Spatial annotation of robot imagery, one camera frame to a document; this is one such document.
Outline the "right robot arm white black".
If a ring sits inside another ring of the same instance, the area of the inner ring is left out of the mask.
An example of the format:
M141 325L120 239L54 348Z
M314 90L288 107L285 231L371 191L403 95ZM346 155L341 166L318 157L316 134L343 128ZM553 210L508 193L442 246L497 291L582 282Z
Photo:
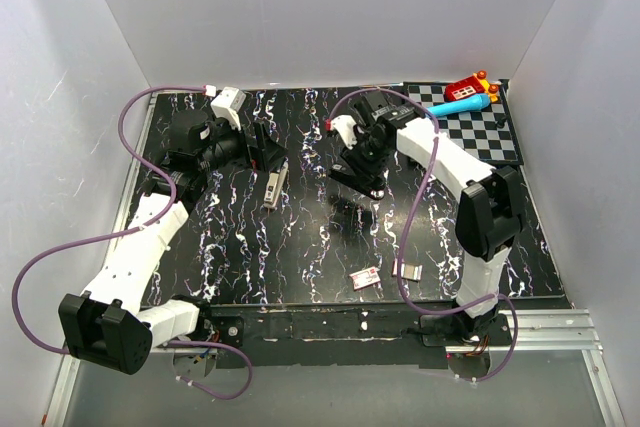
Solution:
M374 200L383 197L383 176L396 153L422 165L422 182L440 182L458 203L455 235L463 249L461 284L451 308L439 311L449 334L464 344L484 338L494 323L503 297L500 279L517 237L524 227L524 202L519 173L495 168L455 144L439 129L434 113L402 95L388 101L392 90L355 91L358 115L332 110L325 122L328 135L343 143L340 160L330 170L337 182Z

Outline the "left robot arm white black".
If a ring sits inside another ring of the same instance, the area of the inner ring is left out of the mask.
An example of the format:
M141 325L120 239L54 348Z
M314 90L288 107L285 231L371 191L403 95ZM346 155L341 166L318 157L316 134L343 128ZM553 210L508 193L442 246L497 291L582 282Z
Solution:
M68 294L58 313L71 356L134 374L152 348L181 337L193 347L213 333L201 302L177 296L145 309L143 293L173 237L207 189L210 172L227 165L271 173L283 165L284 146L261 122L248 135L232 117L203 110L174 115L168 145L129 224L104 267L80 295Z

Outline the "black stapler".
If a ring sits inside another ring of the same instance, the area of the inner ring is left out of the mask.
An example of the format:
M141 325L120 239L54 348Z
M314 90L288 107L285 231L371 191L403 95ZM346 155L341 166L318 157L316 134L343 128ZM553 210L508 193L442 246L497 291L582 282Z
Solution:
M373 179L354 176L351 179L351 188L372 200L380 201L385 196L386 181L380 176Z

